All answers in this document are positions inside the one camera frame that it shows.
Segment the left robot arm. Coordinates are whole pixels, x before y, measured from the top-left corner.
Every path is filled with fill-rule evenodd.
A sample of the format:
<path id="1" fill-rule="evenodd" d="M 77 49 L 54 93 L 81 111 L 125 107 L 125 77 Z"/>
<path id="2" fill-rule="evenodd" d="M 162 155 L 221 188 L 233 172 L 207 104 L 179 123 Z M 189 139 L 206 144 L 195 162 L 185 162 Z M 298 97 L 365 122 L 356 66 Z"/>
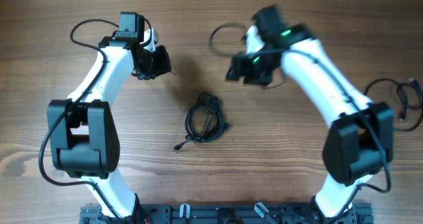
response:
<path id="1" fill-rule="evenodd" d="M 89 187 L 100 204 L 99 221 L 146 223 L 148 214 L 118 169 L 120 141 L 111 108 L 129 76 L 148 81 L 172 69 L 144 16 L 123 12 L 116 28 L 93 46 L 97 59 L 78 88 L 49 103 L 38 166 L 55 186 Z"/>

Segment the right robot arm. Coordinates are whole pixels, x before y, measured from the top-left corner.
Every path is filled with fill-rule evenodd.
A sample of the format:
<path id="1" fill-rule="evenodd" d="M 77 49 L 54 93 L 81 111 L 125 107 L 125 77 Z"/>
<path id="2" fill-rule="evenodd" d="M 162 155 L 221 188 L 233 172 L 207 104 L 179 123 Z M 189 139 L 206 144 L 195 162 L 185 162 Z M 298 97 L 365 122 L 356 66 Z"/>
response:
<path id="1" fill-rule="evenodd" d="M 328 127 L 323 163 L 328 172 L 313 199 L 324 223 L 345 217 L 353 199 L 393 160 L 393 112 L 353 86 L 327 56 L 321 41 L 303 24 L 287 25 L 278 8 L 253 15 L 246 52 L 232 57 L 229 81 L 266 86 L 275 69 L 291 77 L 321 113 Z"/>

